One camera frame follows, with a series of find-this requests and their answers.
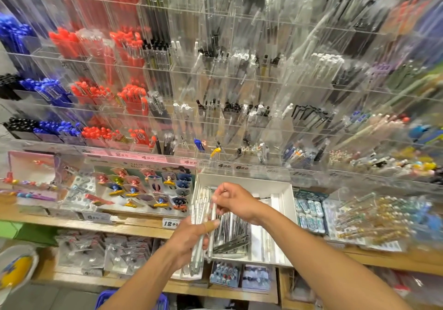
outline grey floor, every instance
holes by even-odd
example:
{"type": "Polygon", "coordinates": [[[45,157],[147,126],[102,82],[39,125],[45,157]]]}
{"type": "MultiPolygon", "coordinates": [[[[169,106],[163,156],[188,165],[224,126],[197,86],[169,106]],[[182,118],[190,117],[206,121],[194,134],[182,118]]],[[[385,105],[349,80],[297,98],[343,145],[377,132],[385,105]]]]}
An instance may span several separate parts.
{"type": "Polygon", "coordinates": [[[1,310],[93,310],[98,294],[28,284],[9,295],[1,310]]]}

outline shopping basket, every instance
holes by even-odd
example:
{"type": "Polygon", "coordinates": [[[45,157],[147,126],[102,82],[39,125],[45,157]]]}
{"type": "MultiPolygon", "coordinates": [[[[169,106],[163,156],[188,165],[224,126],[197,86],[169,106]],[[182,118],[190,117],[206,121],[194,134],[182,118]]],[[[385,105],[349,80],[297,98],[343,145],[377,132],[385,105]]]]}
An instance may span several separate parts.
{"type": "MultiPolygon", "coordinates": [[[[97,310],[104,302],[108,300],[109,297],[114,295],[117,289],[105,290],[98,296],[97,304],[95,305],[95,310],[97,310]]],[[[156,307],[152,310],[168,310],[168,298],[164,294],[160,294],[157,300],[156,307]]]]}

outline person's left hand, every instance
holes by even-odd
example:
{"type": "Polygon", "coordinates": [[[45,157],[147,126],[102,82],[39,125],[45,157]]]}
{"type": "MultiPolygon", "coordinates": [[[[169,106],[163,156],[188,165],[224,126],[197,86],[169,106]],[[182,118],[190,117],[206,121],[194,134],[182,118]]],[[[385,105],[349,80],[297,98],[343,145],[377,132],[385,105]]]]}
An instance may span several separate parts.
{"type": "MultiPolygon", "coordinates": [[[[191,224],[191,217],[183,219],[175,229],[172,237],[164,244],[170,253],[174,253],[174,271],[191,261],[192,248],[197,243],[201,235],[207,234],[220,225],[218,219],[208,221],[200,225],[191,224]]],[[[207,236],[203,239],[203,249],[208,248],[209,239],[207,236]]]]}

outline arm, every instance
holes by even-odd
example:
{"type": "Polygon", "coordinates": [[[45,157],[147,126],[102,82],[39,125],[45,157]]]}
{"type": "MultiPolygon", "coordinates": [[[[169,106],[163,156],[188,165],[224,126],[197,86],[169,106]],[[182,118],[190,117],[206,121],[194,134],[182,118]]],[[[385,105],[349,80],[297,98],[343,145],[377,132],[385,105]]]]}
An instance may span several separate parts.
{"type": "Polygon", "coordinates": [[[328,310],[409,310],[378,276],[308,233],[240,185],[223,183],[214,193],[218,212],[227,210],[263,226],[328,310]]]}
{"type": "MultiPolygon", "coordinates": [[[[191,261],[192,248],[199,237],[213,231],[219,224],[219,220],[201,225],[192,225],[190,217],[182,220],[172,237],[100,307],[100,310],[153,309],[172,274],[191,261]]],[[[206,238],[203,248],[207,246],[206,238]]]]}

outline person's right hand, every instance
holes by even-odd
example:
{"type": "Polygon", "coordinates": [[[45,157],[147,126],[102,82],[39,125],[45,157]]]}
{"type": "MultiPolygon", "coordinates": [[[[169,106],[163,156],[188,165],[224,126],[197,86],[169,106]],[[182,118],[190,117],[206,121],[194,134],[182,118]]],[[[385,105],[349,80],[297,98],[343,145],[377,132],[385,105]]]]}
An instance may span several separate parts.
{"type": "Polygon", "coordinates": [[[254,198],[239,184],[222,183],[215,190],[212,202],[217,204],[217,214],[232,212],[254,225],[261,224],[263,209],[267,206],[254,198]]]}

